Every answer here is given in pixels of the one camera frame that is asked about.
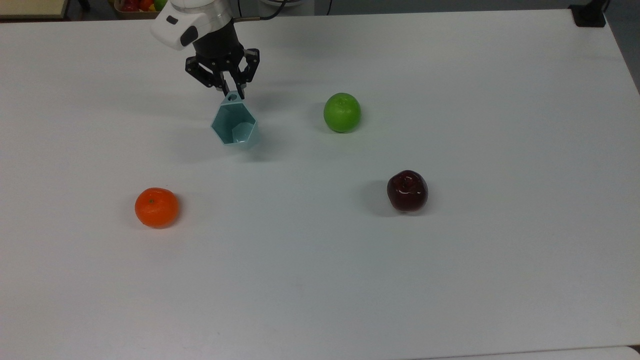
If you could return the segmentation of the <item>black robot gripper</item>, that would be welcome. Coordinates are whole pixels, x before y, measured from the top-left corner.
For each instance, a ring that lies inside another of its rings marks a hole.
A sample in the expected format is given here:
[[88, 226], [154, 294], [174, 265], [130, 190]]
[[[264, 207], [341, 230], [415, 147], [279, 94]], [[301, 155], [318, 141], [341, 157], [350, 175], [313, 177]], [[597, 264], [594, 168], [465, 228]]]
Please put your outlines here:
[[260, 51], [243, 47], [234, 21], [197, 39], [193, 47], [195, 55], [185, 60], [186, 73], [205, 87], [215, 88], [226, 96], [230, 90], [222, 71], [229, 71], [244, 100], [246, 86], [253, 81], [260, 64]]

